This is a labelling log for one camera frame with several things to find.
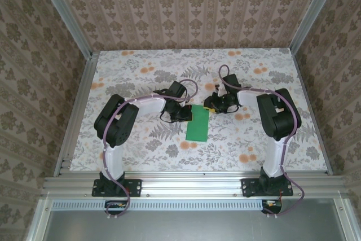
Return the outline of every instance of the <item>patterned wallpaper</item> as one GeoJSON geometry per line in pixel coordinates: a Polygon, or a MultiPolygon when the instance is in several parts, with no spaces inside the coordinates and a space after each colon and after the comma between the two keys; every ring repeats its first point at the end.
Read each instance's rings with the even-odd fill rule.
{"type": "Polygon", "coordinates": [[[93,50],[288,47],[311,0],[66,0],[93,50]]]}
{"type": "Polygon", "coordinates": [[[85,63],[50,0],[0,0],[0,240],[22,240],[85,63]]]}
{"type": "Polygon", "coordinates": [[[360,31],[361,0],[327,0],[296,56],[333,170],[345,176],[359,218],[360,31]]]}

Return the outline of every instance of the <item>wall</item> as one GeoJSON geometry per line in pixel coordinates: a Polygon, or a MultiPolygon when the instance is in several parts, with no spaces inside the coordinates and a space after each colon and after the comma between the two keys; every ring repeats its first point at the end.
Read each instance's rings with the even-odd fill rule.
{"type": "Polygon", "coordinates": [[[93,50],[288,47],[311,0],[66,0],[93,50]]]}
{"type": "Polygon", "coordinates": [[[327,0],[296,55],[333,170],[345,176],[359,218],[360,31],[361,0],[327,0]]]}
{"type": "Polygon", "coordinates": [[[0,21],[0,240],[22,240],[85,60],[50,0],[0,0],[0,21]]]}

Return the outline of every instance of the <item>green towel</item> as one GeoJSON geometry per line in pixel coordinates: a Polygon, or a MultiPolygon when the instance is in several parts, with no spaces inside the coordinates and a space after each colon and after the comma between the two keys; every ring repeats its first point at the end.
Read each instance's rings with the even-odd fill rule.
{"type": "Polygon", "coordinates": [[[203,106],[192,105],[192,121],[188,122],[187,126],[187,141],[202,141],[206,142],[208,138],[208,120],[209,111],[205,110],[203,106]]]}

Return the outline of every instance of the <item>floral tablecloth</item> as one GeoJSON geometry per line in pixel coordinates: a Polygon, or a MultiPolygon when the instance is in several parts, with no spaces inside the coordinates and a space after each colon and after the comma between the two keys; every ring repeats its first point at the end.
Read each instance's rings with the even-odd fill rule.
{"type": "MultiPolygon", "coordinates": [[[[302,126],[292,139],[288,170],[326,170],[310,111],[289,49],[201,49],[102,51],[80,128],[71,170],[100,170],[102,143],[94,121],[109,97],[139,97],[168,88],[174,80],[191,78],[199,85],[192,104],[203,104],[218,84],[218,68],[228,64],[242,86],[286,87],[298,108],[302,126]]],[[[186,82],[188,93],[195,90],[186,82]]],[[[210,114],[207,142],[185,140],[187,123],[168,124],[151,113],[136,120],[124,144],[125,170],[259,170],[265,160],[267,136],[255,108],[210,114]]]]}

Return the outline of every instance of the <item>table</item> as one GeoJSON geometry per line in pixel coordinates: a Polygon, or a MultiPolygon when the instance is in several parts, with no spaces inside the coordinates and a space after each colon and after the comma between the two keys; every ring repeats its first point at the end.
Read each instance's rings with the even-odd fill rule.
{"type": "MultiPolygon", "coordinates": [[[[327,170],[315,126],[289,49],[187,49],[102,51],[87,100],[70,170],[102,168],[102,143],[94,121],[113,94],[139,97],[168,88],[174,80],[191,78],[199,87],[192,104],[203,104],[220,82],[218,68],[230,66],[242,86],[286,87],[301,115],[292,139],[287,170],[327,170]]],[[[188,92],[195,90],[185,83],[188,92]]],[[[265,160],[267,136],[255,108],[228,115],[210,114],[208,141],[187,142],[187,123],[168,124],[159,113],[136,120],[124,144],[127,171],[259,170],[265,160]]]]}

